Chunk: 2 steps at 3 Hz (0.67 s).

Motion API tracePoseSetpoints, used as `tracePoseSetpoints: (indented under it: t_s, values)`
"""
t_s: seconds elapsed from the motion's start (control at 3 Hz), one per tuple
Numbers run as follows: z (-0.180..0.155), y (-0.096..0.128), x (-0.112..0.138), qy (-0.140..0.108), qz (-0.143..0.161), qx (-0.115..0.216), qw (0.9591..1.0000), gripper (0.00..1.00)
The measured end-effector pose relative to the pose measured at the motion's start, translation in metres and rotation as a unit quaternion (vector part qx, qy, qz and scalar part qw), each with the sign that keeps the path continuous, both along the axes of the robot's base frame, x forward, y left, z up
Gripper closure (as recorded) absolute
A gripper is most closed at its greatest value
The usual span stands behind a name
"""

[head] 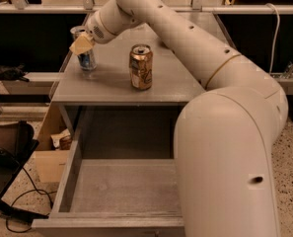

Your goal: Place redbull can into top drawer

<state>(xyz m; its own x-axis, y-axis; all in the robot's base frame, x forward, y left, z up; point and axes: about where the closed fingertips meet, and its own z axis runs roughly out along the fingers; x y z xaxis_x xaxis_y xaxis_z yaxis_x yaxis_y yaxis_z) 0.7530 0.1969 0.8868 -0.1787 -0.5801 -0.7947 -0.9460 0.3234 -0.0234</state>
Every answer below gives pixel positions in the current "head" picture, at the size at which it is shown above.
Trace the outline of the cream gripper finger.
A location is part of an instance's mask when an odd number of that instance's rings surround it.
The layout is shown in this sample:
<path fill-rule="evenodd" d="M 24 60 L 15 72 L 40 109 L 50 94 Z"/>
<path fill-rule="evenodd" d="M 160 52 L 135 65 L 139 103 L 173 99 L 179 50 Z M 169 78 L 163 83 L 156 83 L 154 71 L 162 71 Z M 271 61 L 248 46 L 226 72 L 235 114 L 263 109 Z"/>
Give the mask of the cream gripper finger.
<path fill-rule="evenodd" d="M 80 55 L 91 50 L 95 45 L 94 39 L 87 33 L 82 33 L 79 35 L 73 43 L 70 45 L 69 49 L 75 54 Z"/>

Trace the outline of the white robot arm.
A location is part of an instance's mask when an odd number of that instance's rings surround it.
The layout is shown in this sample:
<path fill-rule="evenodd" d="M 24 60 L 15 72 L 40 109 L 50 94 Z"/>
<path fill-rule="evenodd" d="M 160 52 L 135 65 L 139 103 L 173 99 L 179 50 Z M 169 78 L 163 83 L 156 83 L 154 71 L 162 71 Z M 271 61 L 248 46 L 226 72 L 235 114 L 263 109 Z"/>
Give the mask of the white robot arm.
<path fill-rule="evenodd" d="M 174 149 L 186 237 L 280 237 L 271 150 L 288 114 L 282 87 L 163 0 L 109 0 L 92 40 L 147 24 L 205 93 L 182 110 Z"/>

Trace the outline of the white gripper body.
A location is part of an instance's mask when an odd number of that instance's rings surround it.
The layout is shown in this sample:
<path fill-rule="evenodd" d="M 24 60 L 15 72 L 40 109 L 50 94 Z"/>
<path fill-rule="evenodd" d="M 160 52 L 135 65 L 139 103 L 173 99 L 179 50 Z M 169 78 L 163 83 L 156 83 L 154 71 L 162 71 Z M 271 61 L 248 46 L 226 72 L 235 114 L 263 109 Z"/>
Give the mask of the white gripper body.
<path fill-rule="evenodd" d="M 115 38 L 115 35 L 104 26 L 99 12 L 89 16 L 86 22 L 86 29 L 94 41 L 100 44 L 108 43 Z"/>

